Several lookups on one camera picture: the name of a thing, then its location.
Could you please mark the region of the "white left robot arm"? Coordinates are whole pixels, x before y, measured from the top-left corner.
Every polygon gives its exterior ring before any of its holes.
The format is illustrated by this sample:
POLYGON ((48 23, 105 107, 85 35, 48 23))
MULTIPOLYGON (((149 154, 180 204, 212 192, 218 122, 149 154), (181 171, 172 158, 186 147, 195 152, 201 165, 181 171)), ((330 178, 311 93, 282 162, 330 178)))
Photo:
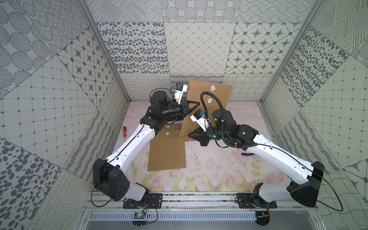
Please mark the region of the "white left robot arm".
POLYGON ((94 189, 114 201, 130 199, 142 207, 148 204, 149 189, 130 182, 125 173, 138 153, 168 122, 182 120, 193 111, 189 107, 192 101, 182 99, 187 89, 187 85, 174 85, 171 89, 172 99, 166 91, 158 90, 152 94, 150 106, 133 134, 106 159, 99 158, 94 162, 94 189))

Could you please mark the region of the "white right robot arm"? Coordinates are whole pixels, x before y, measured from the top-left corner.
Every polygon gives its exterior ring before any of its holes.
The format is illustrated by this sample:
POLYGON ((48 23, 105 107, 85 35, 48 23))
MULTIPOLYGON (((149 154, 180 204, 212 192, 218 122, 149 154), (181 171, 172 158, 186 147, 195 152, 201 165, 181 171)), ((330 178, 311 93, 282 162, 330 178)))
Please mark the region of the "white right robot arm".
POLYGON ((223 140, 232 148, 247 150, 257 155, 287 175, 280 183, 258 183, 251 194, 251 201, 257 208, 265 208, 278 200, 295 200, 301 205, 313 208, 318 199, 325 166, 320 162, 311 163, 280 148, 249 125, 238 125, 230 111, 218 109, 213 112, 214 125, 197 110, 191 120, 199 128, 189 133, 189 138, 207 146, 210 140, 223 140))

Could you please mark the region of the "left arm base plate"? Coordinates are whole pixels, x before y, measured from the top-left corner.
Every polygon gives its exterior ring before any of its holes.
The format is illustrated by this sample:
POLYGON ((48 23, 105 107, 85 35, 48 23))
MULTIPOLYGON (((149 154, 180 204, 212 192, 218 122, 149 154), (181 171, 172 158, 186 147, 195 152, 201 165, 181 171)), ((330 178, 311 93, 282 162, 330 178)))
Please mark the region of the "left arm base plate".
POLYGON ((163 201, 162 193, 148 193, 140 201, 126 199, 123 204, 124 209, 143 209, 149 206, 150 209, 161 209, 163 201))

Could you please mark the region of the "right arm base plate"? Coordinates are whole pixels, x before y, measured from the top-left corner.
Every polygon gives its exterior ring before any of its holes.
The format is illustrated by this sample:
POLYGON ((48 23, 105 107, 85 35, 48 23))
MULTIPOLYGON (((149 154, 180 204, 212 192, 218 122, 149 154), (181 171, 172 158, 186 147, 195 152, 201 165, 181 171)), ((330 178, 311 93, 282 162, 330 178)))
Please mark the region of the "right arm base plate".
POLYGON ((237 193, 234 202, 240 209, 276 209, 278 207, 276 201, 266 202, 259 195, 253 197, 251 193, 237 193))

